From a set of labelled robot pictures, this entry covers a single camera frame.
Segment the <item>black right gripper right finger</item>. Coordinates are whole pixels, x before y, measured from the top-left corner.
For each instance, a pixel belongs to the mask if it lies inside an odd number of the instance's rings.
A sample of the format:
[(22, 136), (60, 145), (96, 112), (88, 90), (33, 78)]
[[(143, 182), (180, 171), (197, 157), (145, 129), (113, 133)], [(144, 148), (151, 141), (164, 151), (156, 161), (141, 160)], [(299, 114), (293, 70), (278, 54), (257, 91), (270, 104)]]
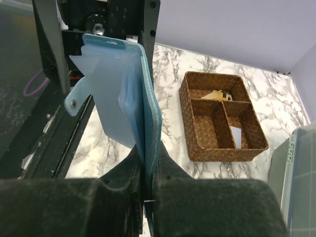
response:
[(275, 194), (255, 179), (195, 179), (160, 147), (150, 230), (156, 237), (286, 237)]

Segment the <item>blue leather card holder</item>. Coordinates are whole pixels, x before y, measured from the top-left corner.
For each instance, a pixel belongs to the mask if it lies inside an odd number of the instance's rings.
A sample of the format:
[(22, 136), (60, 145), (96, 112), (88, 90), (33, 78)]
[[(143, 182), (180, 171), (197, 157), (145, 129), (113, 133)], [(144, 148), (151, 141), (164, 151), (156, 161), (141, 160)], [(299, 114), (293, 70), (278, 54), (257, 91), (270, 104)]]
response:
[(99, 178), (87, 233), (92, 237), (136, 237), (144, 214), (153, 215), (145, 198), (153, 196), (162, 116), (143, 46), (93, 34), (82, 36), (80, 56), (71, 56), (83, 77), (64, 100), (77, 115), (92, 96), (104, 133), (129, 147), (129, 155)]

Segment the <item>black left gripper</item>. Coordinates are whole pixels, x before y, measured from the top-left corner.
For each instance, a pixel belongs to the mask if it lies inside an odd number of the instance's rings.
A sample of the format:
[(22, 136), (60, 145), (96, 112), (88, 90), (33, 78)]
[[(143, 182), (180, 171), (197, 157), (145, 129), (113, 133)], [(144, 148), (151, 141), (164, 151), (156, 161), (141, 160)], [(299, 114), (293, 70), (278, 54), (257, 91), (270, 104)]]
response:
[(81, 55), (85, 33), (123, 40), (140, 33), (138, 42), (146, 52), (153, 80), (160, 0), (59, 0), (62, 29), (56, 1), (34, 0), (32, 4), (43, 72), (63, 93), (70, 91), (69, 70), (71, 79), (82, 78), (70, 56)]

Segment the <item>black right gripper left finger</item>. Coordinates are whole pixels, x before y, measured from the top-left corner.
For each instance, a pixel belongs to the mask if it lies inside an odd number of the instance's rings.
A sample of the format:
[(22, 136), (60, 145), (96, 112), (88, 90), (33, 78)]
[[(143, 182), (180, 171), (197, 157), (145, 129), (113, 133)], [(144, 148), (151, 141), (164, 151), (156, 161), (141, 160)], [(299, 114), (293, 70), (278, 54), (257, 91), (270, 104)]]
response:
[(142, 165), (133, 148), (100, 178), (0, 182), (3, 237), (137, 237)]

